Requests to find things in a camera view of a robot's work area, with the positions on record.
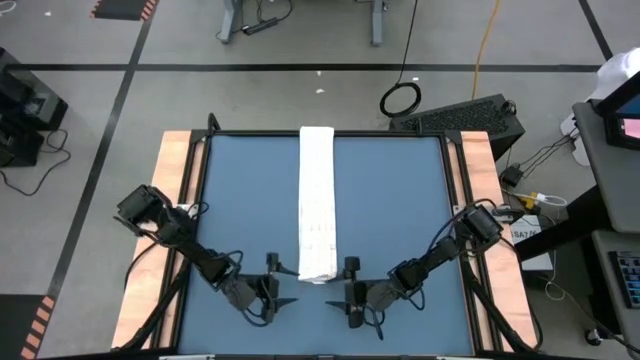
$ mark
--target wooden board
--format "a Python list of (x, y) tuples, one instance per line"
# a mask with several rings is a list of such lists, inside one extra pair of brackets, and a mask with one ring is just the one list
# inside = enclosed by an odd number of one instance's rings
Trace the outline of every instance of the wooden board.
[[(165, 132), (160, 153), (158, 154), (153, 184), (158, 186), (174, 202), (177, 200), (180, 191), (189, 147), (189, 137), (190, 131)], [(462, 133), (462, 139), (474, 198), (490, 198), (501, 204), (503, 202), (502, 193), (487, 134), (484, 132), (464, 132)], [(450, 146), (449, 152), (454, 171), (456, 194), (459, 202), (464, 203), (455, 148)], [(200, 156), (202, 156), (202, 150), (198, 149), (196, 159), (199, 159)], [(192, 169), (188, 199), (194, 198), (196, 185), (196, 176), (194, 174), (198, 173), (199, 164), (198, 160), (194, 161), (195, 166)], [(508, 226), (505, 226), (503, 237), (511, 241), (511, 231)], [(134, 257), (145, 249), (149, 243), (146, 239), (138, 240)], [(122, 302), (113, 346), (122, 345), (128, 341), (155, 306), (160, 292), (166, 253), (166, 249), (157, 247), (147, 254), (132, 271)], [(498, 244), (487, 251), (485, 257), (496, 305), (522, 339), (531, 346), (535, 345), (536, 335), (515, 254), (507, 245)], [(484, 348), (491, 349), (486, 312), (478, 301), (476, 301), (476, 308), (481, 322), (480, 331)], [(175, 304), (169, 308), (165, 315), (161, 346), (169, 345), (169, 334), (174, 314)], [(509, 349), (504, 339), (503, 344), (505, 349)]]

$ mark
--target black table frame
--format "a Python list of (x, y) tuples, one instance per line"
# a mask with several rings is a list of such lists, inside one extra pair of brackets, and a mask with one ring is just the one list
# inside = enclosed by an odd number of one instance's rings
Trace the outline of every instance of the black table frame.
[[(257, 130), (257, 131), (246, 131), (246, 130), (220, 130), (217, 122), (212, 126), (210, 122), (210, 128), (206, 130), (192, 130), (191, 138), (189, 141), (189, 149), (187, 151), (187, 159), (185, 163), (184, 173), (182, 177), (182, 184), (180, 186), (180, 192), (178, 197), (178, 203), (184, 203), (187, 201), (187, 193), (189, 190), (189, 183), (192, 176), (192, 167), (195, 161), (195, 153), (196, 147), (198, 145), (204, 146), (203, 154), (200, 159), (200, 168), (196, 185), (196, 194), (195, 194), (195, 203), (198, 203), (202, 200), (202, 195), (204, 191), (204, 184), (208, 172), (208, 163), (209, 163), (209, 154), (211, 152), (211, 142), (215, 138), (216, 135), (222, 136), (242, 136), (242, 137), (258, 137), (258, 136), (267, 136), (267, 137), (298, 137), (300, 135), (299, 131), (271, 131), (271, 130)], [(340, 131), (336, 130), (335, 137), (378, 137), (378, 138), (423, 138), (423, 137), (431, 137), (436, 138), (440, 144), (440, 151), (442, 153), (442, 163), (444, 167), (445, 173), (445, 182), (447, 185), (447, 192), (449, 196), (450, 205), (453, 207), (458, 205), (458, 198), (456, 194), (456, 187), (454, 183), (453, 170), (451, 166), (451, 159), (449, 155), (449, 149), (447, 146), (448, 141), (452, 141), (457, 154), (458, 166), (460, 168), (460, 177), (462, 180), (462, 190), (464, 192), (464, 198), (466, 203), (470, 203), (473, 201), (473, 195), (471, 190), (471, 181), (469, 178), (469, 173), (467, 170), (466, 160), (464, 156), (464, 149), (462, 147), (462, 136), (459, 131), (421, 131), (418, 129), (417, 131)], [(165, 264), (164, 274), (162, 278), (162, 287), (160, 289), (160, 297), (164, 296), (171, 285), (171, 281), (173, 280), (173, 269), (176, 263), (176, 251), (175, 249), (169, 249), (167, 254), (167, 261)], [(486, 260), (484, 255), (479, 255), (476, 258), (477, 261), (477, 269), (478, 275), (484, 287), (486, 293), (492, 298), (491, 292), (491, 284), (489, 282), (489, 275), (486, 265)], [(468, 286), (469, 281), (471, 281), (465, 273), (461, 271), (462, 275), (462, 285), (463, 292), (465, 296), (465, 303), (467, 307), (467, 318), (469, 320), (470, 327), (470, 335), (472, 341), (472, 349), (474, 353), (479, 353), (484, 351), (483, 342), (480, 332), (479, 318), (476, 308), (475, 296)], [(184, 315), (184, 306), (186, 303), (186, 297), (188, 294), (188, 286), (189, 286), (189, 277), (190, 277), (190, 267), (187, 270), (186, 274), (186, 282), (184, 288), (180, 290), (178, 293), (178, 300), (176, 304), (176, 316), (173, 321), (173, 326), (171, 329), (171, 337), (170, 337), (170, 345), (171, 348), (177, 348), (180, 334), (182, 330), (182, 322)], [(493, 349), (496, 351), (503, 351), (502, 341), (500, 333), (494, 322), (491, 319), (489, 321), (489, 329), (491, 335), (491, 341), (493, 345)], [(160, 338), (163, 331), (163, 322), (161, 321), (156, 329), (154, 330), (151, 337), (151, 348), (158, 348), (160, 343)]]

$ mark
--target black floor line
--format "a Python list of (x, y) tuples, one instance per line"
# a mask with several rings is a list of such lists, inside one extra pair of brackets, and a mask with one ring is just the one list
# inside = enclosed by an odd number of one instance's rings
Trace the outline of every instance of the black floor line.
[(602, 55), (606, 60), (609, 60), (613, 57), (613, 52), (609, 47), (609, 43), (604, 38), (604, 34), (602, 33), (602, 29), (600, 29), (600, 25), (598, 25), (598, 21), (596, 21), (596, 16), (593, 14), (593, 10), (591, 10), (591, 6), (587, 2), (587, 0), (578, 0), (580, 2), (580, 7), (582, 8), (582, 12), (584, 12), (584, 16), (587, 18), (589, 22), (589, 26), (591, 27), (591, 31), (593, 32), (593, 36), (595, 36), (596, 41), (598, 42), (598, 46), (600, 46), (600, 51), (602, 51)]
[(122, 80), (122, 83), (120, 84), (118, 94), (116, 95), (116, 98), (114, 100), (113, 108), (111, 109), (111, 115), (109, 115), (109, 120), (107, 121), (104, 133), (102, 134), (102, 139), (100, 140), (100, 145), (98, 146), (96, 157), (93, 160), (93, 165), (91, 166), (91, 171), (89, 172), (89, 178), (87, 179), (87, 183), (85, 184), (84, 190), (82, 191), (80, 203), (78, 204), (76, 213), (73, 216), (71, 228), (69, 229), (69, 233), (67, 234), (67, 238), (64, 242), (64, 247), (62, 248), (62, 253), (60, 254), (60, 259), (58, 260), (58, 264), (56, 265), (56, 269), (53, 273), (51, 284), (49, 285), (49, 290), (47, 293), (55, 298), (60, 295), (62, 284), (64, 283), (64, 279), (67, 276), (73, 253), (75, 252), (76, 245), (78, 244), (78, 239), (80, 238), (82, 226), (84, 225), (84, 221), (87, 217), (87, 212), (89, 211), (89, 206), (91, 205), (93, 194), (95, 193), (96, 186), (100, 178), (100, 173), (102, 172), (102, 167), (104, 166), (104, 161), (107, 157), (107, 152), (109, 151), (111, 140), (113, 139), (113, 134), (116, 131), (116, 127), (118, 126), (120, 114), (122, 113), (124, 102), (127, 99), (129, 88), (131, 87), (131, 82), (135, 74), (136, 65), (140, 61), (142, 48), (144, 47), (144, 43), (147, 41), (147, 37), (149, 35), (149, 29), (151, 27), (152, 19), (153, 15), (148, 21), (144, 23), (144, 25), (142, 25), (140, 33), (138, 34), (138, 40), (136, 41), (133, 54), (131, 55), (131, 59), (129, 60), (129, 64), (124, 74), (124, 78)]
[[(12, 68), (31, 71), (127, 71), (130, 64), (21, 64)], [(145, 72), (251, 72), (251, 71), (400, 71), (401, 64), (137, 64)], [(485, 64), (481, 72), (501, 73), (592, 73), (600, 65)], [(406, 71), (473, 72), (474, 64), (407, 64)]]

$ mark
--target table leg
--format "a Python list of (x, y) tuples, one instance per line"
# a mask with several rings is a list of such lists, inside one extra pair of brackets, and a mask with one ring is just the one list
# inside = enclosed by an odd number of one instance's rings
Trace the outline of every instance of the table leg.
[(547, 253), (571, 241), (590, 236), (597, 229), (611, 229), (598, 185), (567, 206), (569, 219), (516, 244), (522, 261)]
[(242, 13), (242, 2), (244, 0), (224, 0), (224, 20), (220, 29), (220, 42), (228, 44), (233, 35), (236, 18)]
[(374, 0), (371, 8), (371, 45), (382, 45), (382, 11), (384, 1)]

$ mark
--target computer monitor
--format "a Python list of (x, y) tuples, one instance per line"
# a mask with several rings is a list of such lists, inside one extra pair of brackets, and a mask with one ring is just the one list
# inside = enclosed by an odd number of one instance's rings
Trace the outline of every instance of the computer monitor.
[(599, 102), (595, 109), (604, 119), (609, 145), (640, 150), (640, 72)]

